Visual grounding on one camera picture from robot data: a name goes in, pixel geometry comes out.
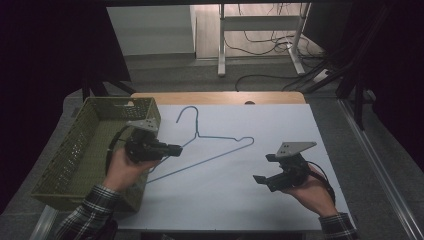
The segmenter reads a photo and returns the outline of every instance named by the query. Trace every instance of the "plaid sleeve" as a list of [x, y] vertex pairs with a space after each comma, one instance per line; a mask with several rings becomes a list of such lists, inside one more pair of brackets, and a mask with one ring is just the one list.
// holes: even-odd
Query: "plaid sleeve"
[[358, 233], [350, 222], [347, 213], [339, 213], [336, 216], [319, 218], [322, 232], [326, 240], [356, 240]]
[[82, 204], [61, 223], [56, 239], [92, 239], [112, 215], [119, 198], [118, 192], [94, 186]]

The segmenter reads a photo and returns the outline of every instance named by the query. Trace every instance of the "blue hanger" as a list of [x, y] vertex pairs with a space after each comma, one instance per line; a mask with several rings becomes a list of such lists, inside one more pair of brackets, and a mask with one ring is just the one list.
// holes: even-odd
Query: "blue hanger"
[[[159, 180], [159, 179], [162, 179], [162, 178], [168, 177], [168, 176], [173, 175], [173, 174], [175, 174], [175, 173], [182, 172], [182, 171], [184, 171], [184, 170], [187, 170], [187, 169], [189, 169], [189, 168], [192, 168], [192, 167], [198, 166], [198, 165], [203, 164], [203, 163], [205, 163], [205, 162], [209, 162], [209, 161], [211, 161], [211, 160], [213, 160], [213, 159], [216, 159], [216, 158], [222, 157], [222, 156], [224, 156], [224, 155], [230, 154], [230, 153], [232, 153], [232, 152], [238, 151], [238, 150], [240, 150], [240, 149], [243, 149], [243, 148], [245, 148], [245, 147], [248, 147], [248, 146], [252, 145], [252, 144], [255, 142], [255, 139], [254, 139], [253, 137], [242, 137], [242, 138], [240, 138], [240, 139], [236, 139], [236, 138], [233, 138], [233, 137], [223, 137], [223, 136], [202, 136], [202, 135], [200, 135], [200, 132], [199, 132], [199, 110], [198, 110], [198, 109], [197, 109], [197, 107], [195, 107], [195, 106], [187, 106], [187, 107], [183, 108], [183, 109], [181, 110], [180, 114], [178, 115], [178, 118], [177, 118], [176, 123], [178, 123], [178, 122], [179, 122], [179, 120], [180, 120], [180, 118], [181, 118], [181, 115], [184, 113], [184, 111], [185, 111], [186, 109], [189, 109], [189, 108], [192, 108], [192, 109], [196, 110], [196, 132], [194, 133], [194, 137], [193, 137], [192, 139], [190, 139], [187, 143], [185, 143], [184, 145], [182, 145], [182, 147], [185, 147], [185, 146], [189, 145], [191, 142], [193, 142], [194, 140], [196, 140], [196, 138], [215, 138], [215, 139], [226, 139], [226, 140], [234, 140], [234, 141], [236, 141], [236, 142], [243, 141], [244, 139], [250, 139], [250, 140], [252, 140], [252, 142], [251, 142], [251, 143], [248, 143], [248, 144], [246, 144], [246, 145], [243, 145], [243, 146], [241, 146], [241, 147], [238, 147], [238, 148], [236, 148], [236, 149], [230, 150], [230, 151], [228, 151], [228, 152], [225, 152], [225, 153], [222, 153], [222, 154], [216, 155], [216, 156], [214, 156], [214, 157], [208, 158], [208, 159], [206, 159], [206, 160], [200, 161], [200, 162], [198, 162], [198, 163], [192, 164], [192, 165], [190, 165], [190, 166], [188, 166], [188, 167], [181, 168], [181, 169], [176, 170], [176, 171], [174, 171], [174, 172], [171, 172], [171, 173], [165, 174], [165, 175], [163, 175], [163, 176], [161, 176], [161, 177], [158, 177], [158, 178], [155, 178], [155, 179], [153, 179], [153, 180], [147, 181], [147, 183], [151, 183], [151, 182], [157, 181], [157, 180]], [[164, 159], [163, 159], [163, 160], [162, 160], [159, 164], [161, 164], [161, 163], [165, 162], [168, 158], [169, 158], [169, 157], [164, 158]]]

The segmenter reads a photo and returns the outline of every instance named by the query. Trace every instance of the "green basket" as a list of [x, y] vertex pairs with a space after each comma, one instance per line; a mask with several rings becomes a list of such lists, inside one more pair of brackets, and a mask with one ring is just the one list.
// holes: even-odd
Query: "green basket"
[[[129, 120], [151, 118], [159, 127], [161, 118], [154, 98], [87, 98], [31, 196], [60, 211], [75, 210], [91, 188], [102, 183], [107, 149], [115, 134]], [[126, 139], [132, 129], [128, 128], [121, 139]], [[123, 145], [118, 141], [115, 149]], [[115, 211], [139, 210], [147, 174], [122, 193]]]

